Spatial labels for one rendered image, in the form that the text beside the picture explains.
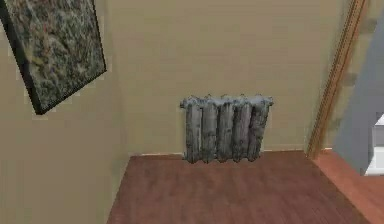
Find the brown wooden door frame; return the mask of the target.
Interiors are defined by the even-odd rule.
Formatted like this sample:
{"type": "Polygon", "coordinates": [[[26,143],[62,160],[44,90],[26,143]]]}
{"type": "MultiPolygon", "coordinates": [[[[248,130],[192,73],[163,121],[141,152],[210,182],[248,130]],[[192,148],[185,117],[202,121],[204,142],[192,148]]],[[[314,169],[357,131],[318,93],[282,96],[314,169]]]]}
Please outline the brown wooden door frame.
{"type": "Polygon", "coordinates": [[[306,156],[311,159],[315,159],[323,149],[324,135],[369,1],[349,1],[349,8],[339,35],[332,66],[329,70],[316,118],[314,119],[313,129],[307,143],[306,156]]]}

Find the black framed speckled wall picture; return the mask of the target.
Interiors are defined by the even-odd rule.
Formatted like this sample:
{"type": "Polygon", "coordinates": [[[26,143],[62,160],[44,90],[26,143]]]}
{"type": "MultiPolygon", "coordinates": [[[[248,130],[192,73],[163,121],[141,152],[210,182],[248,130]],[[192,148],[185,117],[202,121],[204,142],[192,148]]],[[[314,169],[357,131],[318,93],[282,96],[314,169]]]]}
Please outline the black framed speckled wall picture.
{"type": "Polygon", "coordinates": [[[107,71],[95,0],[0,0],[0,21],[37,115],[107,71]]]}

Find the white cabinet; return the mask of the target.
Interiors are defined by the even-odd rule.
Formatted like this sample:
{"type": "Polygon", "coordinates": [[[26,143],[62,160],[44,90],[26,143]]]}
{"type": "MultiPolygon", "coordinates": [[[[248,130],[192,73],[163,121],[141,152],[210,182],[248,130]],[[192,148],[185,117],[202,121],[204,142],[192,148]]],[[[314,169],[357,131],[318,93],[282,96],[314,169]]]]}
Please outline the white cabinet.
{"type": "Polygon", "coordinates": [[[384,113],[376,115],[370,130],[368,158],[365,176],[384,176],[384,113]]]}

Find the grey ribbed radiator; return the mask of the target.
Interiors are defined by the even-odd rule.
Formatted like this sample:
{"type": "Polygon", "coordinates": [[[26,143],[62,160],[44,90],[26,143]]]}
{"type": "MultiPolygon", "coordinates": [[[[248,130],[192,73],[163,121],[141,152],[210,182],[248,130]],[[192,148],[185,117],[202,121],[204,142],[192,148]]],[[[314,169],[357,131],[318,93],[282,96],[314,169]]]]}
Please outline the grey ribbed radiator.
{"type": "Polygon", "coordinates": [[[180,102],[185,110],[185,152],[189,163],[242,159],[255,161],[262,142],[272,97],[223,95],[189,96],[180,102]]]}

